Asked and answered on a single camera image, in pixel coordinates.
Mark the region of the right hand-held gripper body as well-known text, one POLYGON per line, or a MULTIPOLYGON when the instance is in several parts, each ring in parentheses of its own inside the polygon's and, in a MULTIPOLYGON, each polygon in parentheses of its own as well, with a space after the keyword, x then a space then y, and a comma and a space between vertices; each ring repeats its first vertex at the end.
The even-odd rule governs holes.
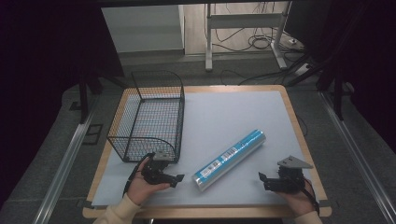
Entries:
POLYGON ((278 178, 268 178, 265 183, 269 183, 271 191, 295 194, 305 188, 303 169, 312 169, 313 166, 296 157, 288 156, 279 161, 278 178))

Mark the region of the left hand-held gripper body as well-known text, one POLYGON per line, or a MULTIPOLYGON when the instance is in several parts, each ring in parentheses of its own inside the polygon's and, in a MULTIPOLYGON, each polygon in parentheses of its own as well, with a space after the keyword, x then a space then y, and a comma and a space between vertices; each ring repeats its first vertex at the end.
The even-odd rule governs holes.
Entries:
POLYGON ((171 160, 167 154, 152 152, 148 153, 146 157, 148 162, 145 164, 141 174, 150 185, 171 184, 173 181, 177 181, 175 176, 167 175, 163 172, 171 160))

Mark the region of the person's left hand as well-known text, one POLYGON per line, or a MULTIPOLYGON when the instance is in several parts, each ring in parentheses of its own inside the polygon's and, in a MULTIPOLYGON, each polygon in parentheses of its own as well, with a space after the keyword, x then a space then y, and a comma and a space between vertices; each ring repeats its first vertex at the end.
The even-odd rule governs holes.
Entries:
POLYGON ((137 167, 134 177, 130 182, 130 186, 126 191, 128 198, 136 205, 141 205, 153 193, 170 188, 169 183, 161 183, 158 185, 150 185, 141 175, 145 164, 149 158, 145 158, 137 167))

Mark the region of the person's right hand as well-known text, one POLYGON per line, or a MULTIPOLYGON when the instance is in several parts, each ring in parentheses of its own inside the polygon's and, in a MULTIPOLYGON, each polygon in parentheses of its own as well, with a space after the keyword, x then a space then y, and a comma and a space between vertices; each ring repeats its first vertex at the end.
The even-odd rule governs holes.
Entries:
POLYGON ((315 206, 302 191, 295 194, 278 192, 277 195, 287 202, 295 217, 301 217, 311 212, 316 212, 315 206))

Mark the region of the blue wrapped roll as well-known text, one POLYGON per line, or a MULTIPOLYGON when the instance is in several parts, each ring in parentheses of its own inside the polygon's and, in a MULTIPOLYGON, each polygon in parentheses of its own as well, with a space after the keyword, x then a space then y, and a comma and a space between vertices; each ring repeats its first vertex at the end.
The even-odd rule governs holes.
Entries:
POLYGON ((233 169, 240 161, 259 148, 265 141, 266 136, 263 131, 253 130, 195 172, 191 177, 192 180, 200 191, 205 191, 219 178, 233 169))

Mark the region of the black floor plate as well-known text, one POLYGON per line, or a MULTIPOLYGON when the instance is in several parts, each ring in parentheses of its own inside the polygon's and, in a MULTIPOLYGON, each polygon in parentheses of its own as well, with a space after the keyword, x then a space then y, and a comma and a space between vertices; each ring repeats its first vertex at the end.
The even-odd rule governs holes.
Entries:
POLYGON ((98 144, 103 130, 102 124, 91 124, 83 138, 83 145, 95 146, 98 144))

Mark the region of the pale grey table mat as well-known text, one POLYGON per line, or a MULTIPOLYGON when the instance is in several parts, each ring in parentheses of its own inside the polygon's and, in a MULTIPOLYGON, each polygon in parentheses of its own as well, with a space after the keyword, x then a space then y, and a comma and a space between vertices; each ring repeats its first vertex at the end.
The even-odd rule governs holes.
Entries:
MULTIPOLYGON (((111 154, 92 203, 117 204, 136 162, 124 162, 110 145, 111 154)), ((175 188, 159 191, 146 207, 251 206, 281 204, 282 198, 263 187, 259 172, 276 178, 277 163, 304 155, 280 91, 196 92, 185 95, 181 150, 178 162, 165 168, 169 175, 185 175, 175 188), (266 141, 200 191, 192 175, 253 130, 266 141)))

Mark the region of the black metal stand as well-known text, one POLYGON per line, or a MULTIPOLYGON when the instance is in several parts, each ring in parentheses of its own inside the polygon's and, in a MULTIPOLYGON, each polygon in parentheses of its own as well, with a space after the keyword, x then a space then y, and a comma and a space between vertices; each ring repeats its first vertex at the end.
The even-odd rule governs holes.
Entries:
POLYGON ((99 95, 103 91, 103 86, 99 77, 95 73, 82 74, 79 77, 79 99, 80 99, 80 124, 84 123, 89 116, 88 93, 90 90, 93 95, 99 95))
POLYGON ((333 111, 340 120, 342 115, 343 79, 339 72, 324 71, 316 84, 319 91, 326 91, 333 84, 333 111))

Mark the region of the white power strip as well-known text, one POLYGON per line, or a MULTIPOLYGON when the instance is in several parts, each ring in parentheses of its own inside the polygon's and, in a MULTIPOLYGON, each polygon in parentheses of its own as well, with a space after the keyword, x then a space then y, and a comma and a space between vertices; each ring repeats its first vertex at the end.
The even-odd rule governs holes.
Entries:
POLYGON ((311 68, 312 68, 312 65, 310 63, 304 63, 300 68, 298 68, 294 72, 294 74, 298 77, 298 76, 304 74, 305 72, 307 72, 311 68))
POLYGON ((289 37, 287 40, 288 47, 291 49, 304 50, 304 44, 296 38, 289 37))

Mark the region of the grey panel board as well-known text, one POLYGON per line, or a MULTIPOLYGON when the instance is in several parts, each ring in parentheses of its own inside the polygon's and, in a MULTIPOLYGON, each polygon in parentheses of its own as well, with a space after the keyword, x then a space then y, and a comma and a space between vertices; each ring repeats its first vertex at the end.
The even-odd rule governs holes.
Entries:
POLYGON ((184 49, 182 5, 103 7, 102 13, 118 53, 184 49))

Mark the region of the aluminium floor rail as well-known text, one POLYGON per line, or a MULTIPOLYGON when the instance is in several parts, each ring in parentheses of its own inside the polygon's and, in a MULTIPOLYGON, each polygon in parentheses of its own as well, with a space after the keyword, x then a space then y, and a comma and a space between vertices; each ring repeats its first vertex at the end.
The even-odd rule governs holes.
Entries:
POLYGON ((60 162, 58 170, 49 185, 49 189, 47 190, 47 193, 37 210, 32 224, 49 223, 56 203, 58 202, 61 192, 64 188, 66 179, 70 174, 71 168, 82 145, 84 136, 92 122, 92 117, 94 115, 96 105, 97 102, 93 100, 89 105, 90 112, 88 113, 88 117, 85 118, 85 120, 77 126, 74 135, 70 141, 70 144, 68 145, 66 152, 64 153, 64 157, 60 162))
POLYGON ((375 202, 377 203, 385 220, 388 224, 396 224, 396 206, 391 201, 388 193, 385 191, 384 186, 376 177, 368 161, 364 158, 345 122, 341 120, 339 116, 333 111, 331 98, 322 91, 318 93, 318 96, 321 98, 332 122, 334 123, 337 131, 340 133, 341 138, 346 145, 346 149, 350 153, 352 160, 360 171, 365 184, 371 191, 375 202))

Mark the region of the white metal desk frame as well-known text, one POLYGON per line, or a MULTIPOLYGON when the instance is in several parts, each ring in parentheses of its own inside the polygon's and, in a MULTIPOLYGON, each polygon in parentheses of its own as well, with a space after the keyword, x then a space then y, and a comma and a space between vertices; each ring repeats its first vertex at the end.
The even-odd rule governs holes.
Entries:
POLYGON ((205 70, 213 70, 212 30, 235 28, 276 28, 275 39, 270 42, 270 47, 281 70, 287 68, 286 62, 280 53, 280 39, 290 12, 291 1, 287 2, 281 13, 271 14, 231 14, 218 15, 211 13, 211 5, 206 4, 206 49, 205 70))

